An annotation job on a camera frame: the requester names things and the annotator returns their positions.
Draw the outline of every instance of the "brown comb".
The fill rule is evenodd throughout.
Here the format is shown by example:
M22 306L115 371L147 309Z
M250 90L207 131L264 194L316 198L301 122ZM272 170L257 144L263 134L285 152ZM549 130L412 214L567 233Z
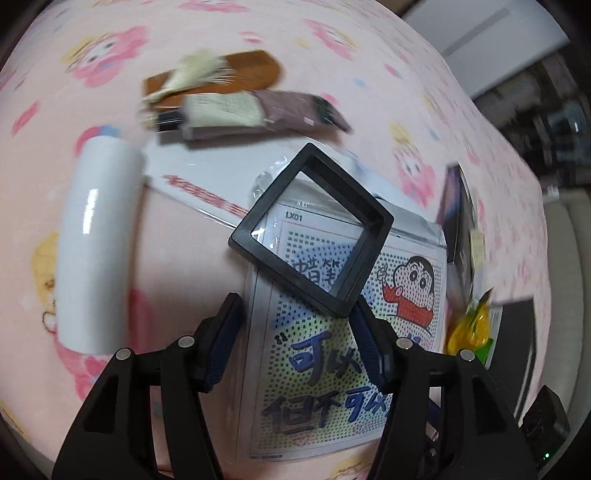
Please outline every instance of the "brown comb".
M151 105L156 110L166 110L181 106L183 96L191 93L233 93L242 90L261 90L273 85L281 71L277 61L264 50L243 51L224 57L234 71L225 83L207 83L200 87L172 93ZM160 73L144 80L144 96L160 90L168 76L173 73Z

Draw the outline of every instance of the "black card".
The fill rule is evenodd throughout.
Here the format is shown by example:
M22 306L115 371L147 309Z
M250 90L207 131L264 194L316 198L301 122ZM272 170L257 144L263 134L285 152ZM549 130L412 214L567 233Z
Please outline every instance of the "black card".
M507 303L502 308L501 325L488 373L509 410L518 419L523 412L535 364L534 301Z

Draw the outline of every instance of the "blue gripper pad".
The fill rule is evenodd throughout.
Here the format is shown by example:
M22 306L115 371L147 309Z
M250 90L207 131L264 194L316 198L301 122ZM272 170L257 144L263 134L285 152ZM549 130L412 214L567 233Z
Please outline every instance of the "blue gripper pad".
M217 315L205 319L197 328L199 363L207 366L203 377L206 391L222 379L245 317L242 298L237 293L230 293Z
M349 326L369 381L380 391L384 390L388 382L387 373L392 362L392 348L379 324L383 321L375 318L363 296L359 297L349 315Z

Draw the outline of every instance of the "screw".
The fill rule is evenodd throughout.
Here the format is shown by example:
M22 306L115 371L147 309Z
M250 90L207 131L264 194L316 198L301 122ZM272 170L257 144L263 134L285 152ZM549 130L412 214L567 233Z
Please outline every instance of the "screw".
M413 341L410 338L401 337L396 340L396 346L403 350L408 350L413 346Z
M131 350L129 350L129 348L122 348L120 350L117 350L117 353L115 354L115 358L117 360L127 360L130 356Z
M195 339L189 335L178 339L178 346L180 348L189 348L195 344Z
M467 349L462 350L460 352L460 356L466 362L472 362L472 360L474 360L476 358L476 355L474 355L474 352L472 350L467 350Z

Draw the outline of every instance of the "yellow package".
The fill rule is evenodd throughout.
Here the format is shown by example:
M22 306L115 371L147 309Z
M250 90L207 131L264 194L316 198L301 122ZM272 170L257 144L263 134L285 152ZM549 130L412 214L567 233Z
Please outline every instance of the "yellow package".
M486 345L491 336L491 323L488 319L491 292L492 290L487 291L475 307L468 308L466 316L450 331L446 345L448 355L456 355L464 348L475 352Z

